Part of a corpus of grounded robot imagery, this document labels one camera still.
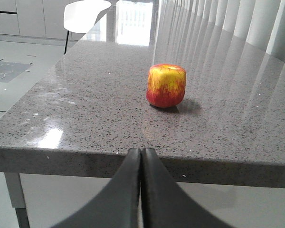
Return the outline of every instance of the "gray floor mat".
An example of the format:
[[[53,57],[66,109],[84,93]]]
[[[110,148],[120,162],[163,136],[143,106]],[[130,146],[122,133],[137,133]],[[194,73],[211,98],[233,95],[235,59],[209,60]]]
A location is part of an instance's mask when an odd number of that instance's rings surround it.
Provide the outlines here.
[[[28,69],[30,64],[0,61],[0,82],[9,82]]]

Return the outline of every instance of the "red apple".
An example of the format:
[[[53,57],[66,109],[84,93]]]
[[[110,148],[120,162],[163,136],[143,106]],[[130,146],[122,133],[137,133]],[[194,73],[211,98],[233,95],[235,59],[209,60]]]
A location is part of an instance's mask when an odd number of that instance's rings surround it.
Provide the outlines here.
[[[179,104],[185,95],[186,71],[171,64],[157,64],[150,68],[147,100],[159,108]]]

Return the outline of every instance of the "white curtain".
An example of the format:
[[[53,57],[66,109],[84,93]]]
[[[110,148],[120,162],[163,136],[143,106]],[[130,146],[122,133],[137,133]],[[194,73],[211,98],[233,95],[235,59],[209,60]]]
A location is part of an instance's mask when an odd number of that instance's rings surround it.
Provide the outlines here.
[[[192,0],[192,12],[285,62],[285,0]]]

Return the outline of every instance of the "white tile floor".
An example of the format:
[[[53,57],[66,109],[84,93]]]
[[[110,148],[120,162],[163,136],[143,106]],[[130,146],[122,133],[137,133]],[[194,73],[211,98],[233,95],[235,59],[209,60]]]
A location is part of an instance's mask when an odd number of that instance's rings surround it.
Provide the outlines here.
[[[63,46],[0,41],[3,61],[33,62],[29,72],[9,83],[0,83],[0,111],[11,108],[59,60],[63,51]],[[21,178],[31,228],[50,227],[90,198],[92,188],[96,194],[107,182],[106,179],[29,174]],[[285,228],[285,189],[180,185],[210,212],[238,228]],[[3,173],[0,173],[0,228],[18,228]]]

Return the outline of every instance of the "black chair leg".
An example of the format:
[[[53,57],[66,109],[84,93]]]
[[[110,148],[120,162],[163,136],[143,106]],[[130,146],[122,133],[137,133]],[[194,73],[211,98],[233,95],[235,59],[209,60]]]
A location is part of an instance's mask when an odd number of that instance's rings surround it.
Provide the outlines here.
[[[68,41],[68,34],[70,33],[70,31],[68,30],[67,31],[67,34],[66,34],[66,47],[65,47],[65,54],[66,54],[66,52],[67,52],[67,41]]]

